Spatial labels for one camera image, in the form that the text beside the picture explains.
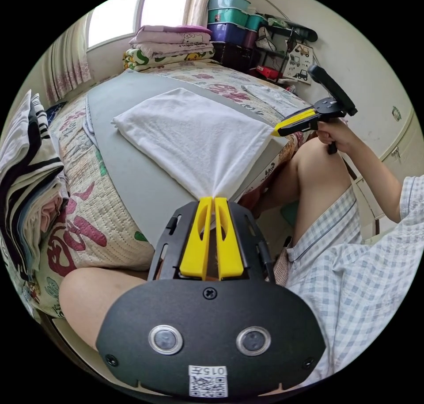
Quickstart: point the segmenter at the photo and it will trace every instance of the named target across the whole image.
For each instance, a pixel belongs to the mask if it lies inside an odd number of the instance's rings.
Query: window
[[[135,34],[142,25],[181,25],[186,1],[107,0],[97,6],[89,18],[87,47]]]
[[[144,0],[140,26],[182,24],[187,0]]]
[[[107,0],[97,6],[88,26],[90,48],[134,31],[134,11],[139,0]]]

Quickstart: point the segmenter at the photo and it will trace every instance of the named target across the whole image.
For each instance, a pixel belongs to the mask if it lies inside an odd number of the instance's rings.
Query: leg
[[[301,146],[253,210],[254,216],[299,201],[292,244],[351,186],[341,156],[317,138]]]
[[[125,292],[146,282],[142,273],[127,273],[95,267],[79,268],[71,271],[61,283],[59,302],[63,314],[76,334],[94,349],[100,327],[112,304]]]

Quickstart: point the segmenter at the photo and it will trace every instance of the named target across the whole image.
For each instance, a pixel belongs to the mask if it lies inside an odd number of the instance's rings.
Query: red box
[[[258,65],[256,67],[256,71],[262,74],[264,77],[275,80],[278,77],[278,71],[276,69],[270,67],[264,67],[263,65]]]

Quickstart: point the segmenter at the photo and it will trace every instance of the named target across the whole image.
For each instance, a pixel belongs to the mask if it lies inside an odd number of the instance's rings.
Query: hand
[[[334,118],[330,122],[320,121],[318,123],[317,136],[326,145],[336,142],[337,149],[347,155],[360,142],[355,133],[339,118]]]

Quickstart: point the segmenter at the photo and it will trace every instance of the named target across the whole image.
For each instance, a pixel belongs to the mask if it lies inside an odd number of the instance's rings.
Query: storage box
[[[241,46],[246,36],[244,27],[232,23],[212,23],[208,24],[208,29],[212,31],[213,42],[228,42]]]
[[[245,11],[249,5],[247,0],[209,0],[208,9],[237,8]]]
[[[246,22],[246,28],[249,30],[258,31],[261,25],[267,25],[268,21],[261,15],[249,15]]]
[[[257,31],[246,29],[246,36],[244,38],[243,46],[248,49],[255,47],[255,42],[257,39]]]
[[[252,49],[246,49],[232,43],[213,43],[215,54],[212,57],[224,67],[240,72],[248,72],[252,60]]]
[[[247,12],[237,8],[210,9],[208,23],[233,23],[244,27],[249,18]]]

